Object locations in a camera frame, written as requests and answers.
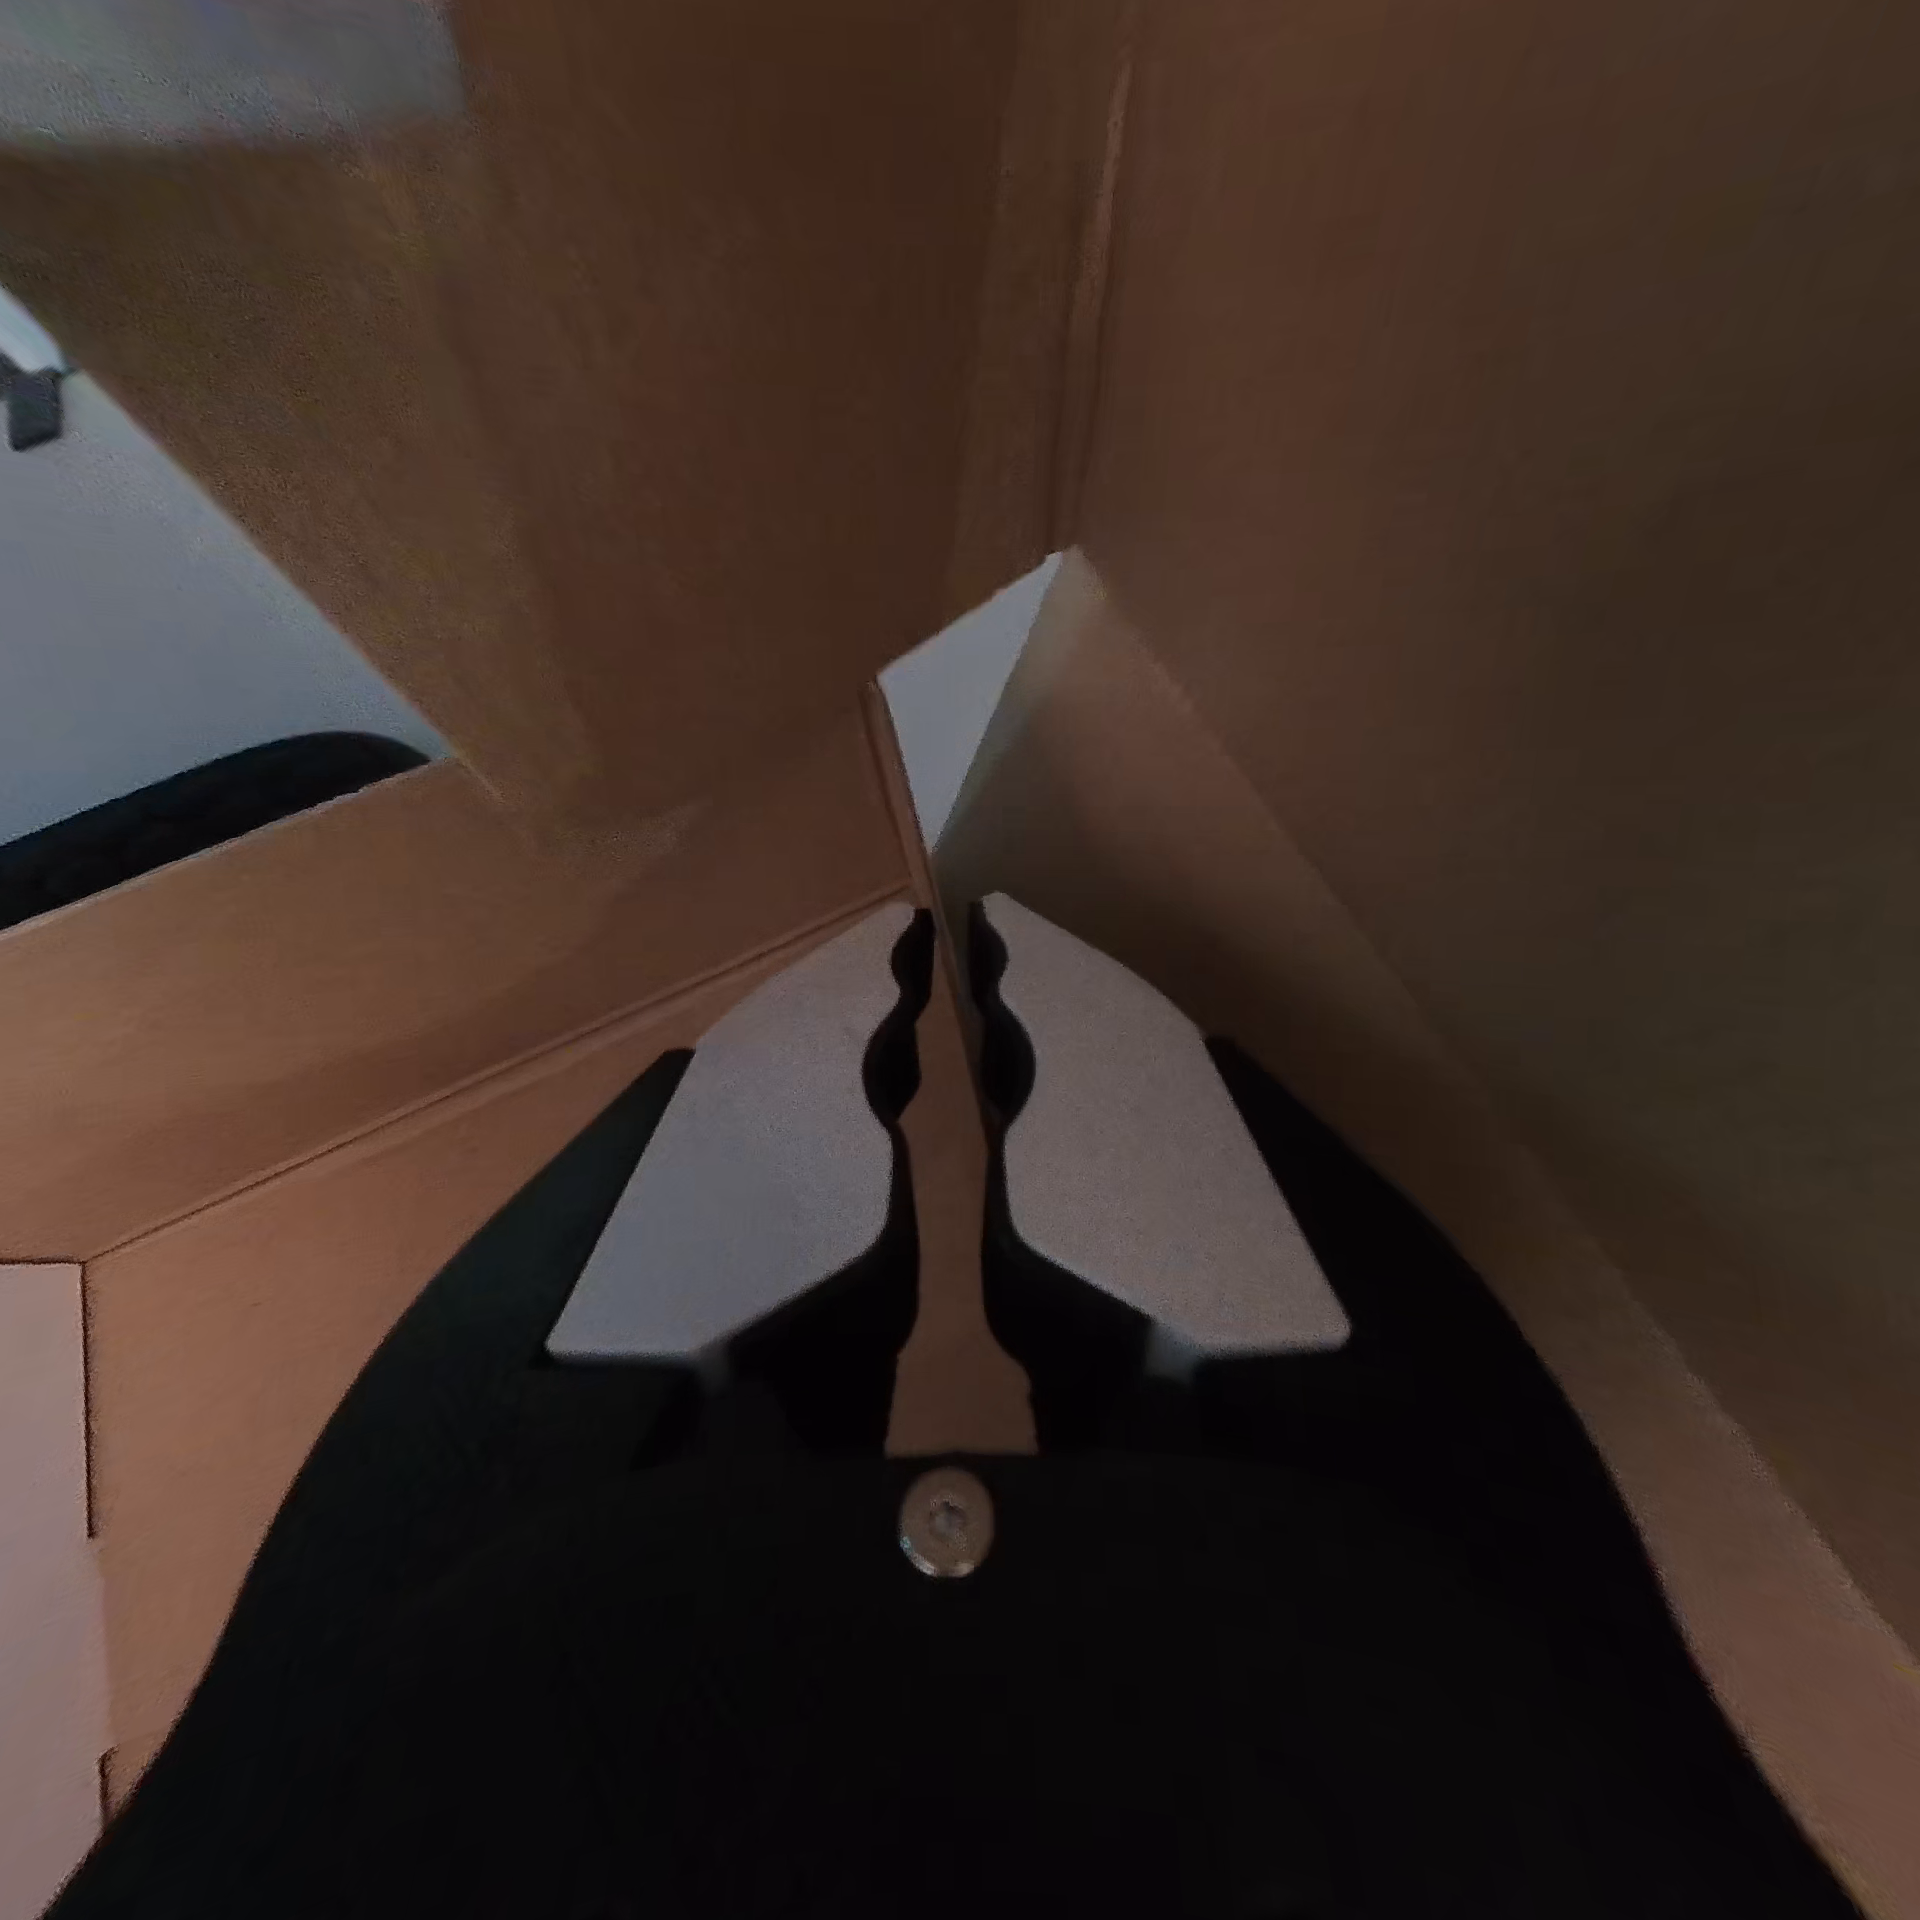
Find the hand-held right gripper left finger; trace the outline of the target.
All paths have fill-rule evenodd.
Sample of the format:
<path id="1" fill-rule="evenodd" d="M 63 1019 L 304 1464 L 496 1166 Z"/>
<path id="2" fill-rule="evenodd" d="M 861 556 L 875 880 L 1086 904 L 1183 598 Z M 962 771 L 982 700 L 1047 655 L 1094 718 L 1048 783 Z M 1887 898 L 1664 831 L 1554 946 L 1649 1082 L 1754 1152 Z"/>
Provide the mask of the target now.
<path id="1" fill-rule="evenodd" d="M 546 1338 L 563 1364 L 744 1387 L 817 1453 L 877 1453 L 921 1312 L 903 1115 L 931 919 L 887 903 L 717 1019 Z"/>

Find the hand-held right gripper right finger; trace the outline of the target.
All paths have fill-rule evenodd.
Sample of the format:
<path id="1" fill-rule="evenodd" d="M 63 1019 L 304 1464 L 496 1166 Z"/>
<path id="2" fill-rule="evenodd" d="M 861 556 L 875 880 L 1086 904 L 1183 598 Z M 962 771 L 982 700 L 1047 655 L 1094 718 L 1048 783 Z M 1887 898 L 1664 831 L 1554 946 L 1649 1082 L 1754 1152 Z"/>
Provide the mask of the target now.
<path id="1" fill-rule="evenodd" d="M 989 1123 L 982 1304 L 1041 1451 L 1223 1363 L 1338 1354 L 1353 1318 L 1201 1028 L 1009 896 L 967 912 Z"/>

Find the white cardboard mailer box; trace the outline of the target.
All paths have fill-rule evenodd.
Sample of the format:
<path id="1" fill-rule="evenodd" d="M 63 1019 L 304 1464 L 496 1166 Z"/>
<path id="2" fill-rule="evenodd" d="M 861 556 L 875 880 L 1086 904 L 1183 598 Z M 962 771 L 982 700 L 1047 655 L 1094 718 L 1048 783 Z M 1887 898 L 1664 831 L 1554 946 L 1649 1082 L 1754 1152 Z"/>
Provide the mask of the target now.
<path id="1" fill-rule="evenodd" d="M 1915 4 L 5 4 L 5 288 L 446 741 L 5 933 L 30 1916 L 1915 1916 Z M 1040 1448 L 982 896 L 1345 1349 Z M 551 1360 L 881 904 L 885 1451 Z"/>

